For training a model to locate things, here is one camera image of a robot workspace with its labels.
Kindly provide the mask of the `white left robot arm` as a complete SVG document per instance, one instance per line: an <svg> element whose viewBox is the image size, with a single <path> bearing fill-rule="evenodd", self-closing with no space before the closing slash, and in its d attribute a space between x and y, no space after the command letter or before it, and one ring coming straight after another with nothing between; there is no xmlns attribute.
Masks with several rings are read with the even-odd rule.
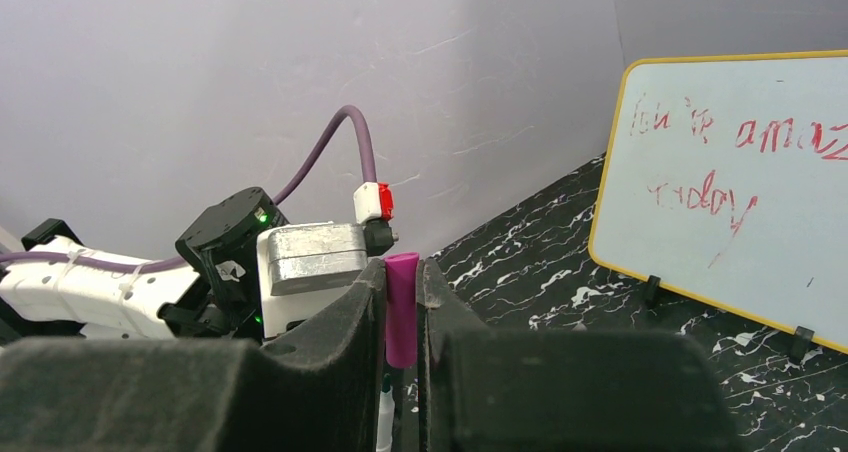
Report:
<svg viewBox="0 0 848 452"><path fill-rule="evenodd" d="M178 237L178 257L92 249L50 218L1 256L1 343L89 339L261 339L256 244L288 222L260 187L207 207Z"/></svg>

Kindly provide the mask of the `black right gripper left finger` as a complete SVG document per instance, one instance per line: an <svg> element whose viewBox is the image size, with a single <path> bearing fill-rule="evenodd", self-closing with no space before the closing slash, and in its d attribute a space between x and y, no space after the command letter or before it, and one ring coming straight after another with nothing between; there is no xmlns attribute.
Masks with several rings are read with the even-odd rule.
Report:
<svg viewBox="0 0 848 452"><path fill-rule="evenodd" d="M375 259L313 317L250 340L28 338L1 355L5 451L371 451L387 287Z"/></svg>

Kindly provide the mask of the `magenta pen cap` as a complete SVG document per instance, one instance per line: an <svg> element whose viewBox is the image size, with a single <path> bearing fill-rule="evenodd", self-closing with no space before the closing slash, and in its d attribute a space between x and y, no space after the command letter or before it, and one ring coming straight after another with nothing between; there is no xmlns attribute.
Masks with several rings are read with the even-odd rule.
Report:
<svg viewBox="0 0 848 452"><path fill-rule="evenodd" d="M385 354L387 363L405 369L417 361L416 280L420 260L409 252L385 258L387 315Z"/></svg>

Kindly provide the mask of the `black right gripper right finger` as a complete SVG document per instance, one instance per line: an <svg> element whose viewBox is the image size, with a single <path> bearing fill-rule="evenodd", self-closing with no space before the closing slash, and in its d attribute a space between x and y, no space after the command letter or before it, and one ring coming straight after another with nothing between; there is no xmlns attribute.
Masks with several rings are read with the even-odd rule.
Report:
<svg viewBox="0 0 848 452"><path fill-rule="evenodd" d="M436 261L417 271L423 451L735 451L700 346L660 331L486 325Z"/></svg>

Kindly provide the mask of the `white pen green tip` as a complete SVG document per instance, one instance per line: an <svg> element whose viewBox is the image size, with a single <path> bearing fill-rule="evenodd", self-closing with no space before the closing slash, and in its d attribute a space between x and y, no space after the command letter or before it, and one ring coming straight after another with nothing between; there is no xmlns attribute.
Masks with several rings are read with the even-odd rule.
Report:
<svg viewBox="0 0 848 452"><path fill-rule="evenodd" d="M393 390L389 386L380 393L376 434L376 452L390 452L393 444L393 426L395 418L395 402Z"/></svg>

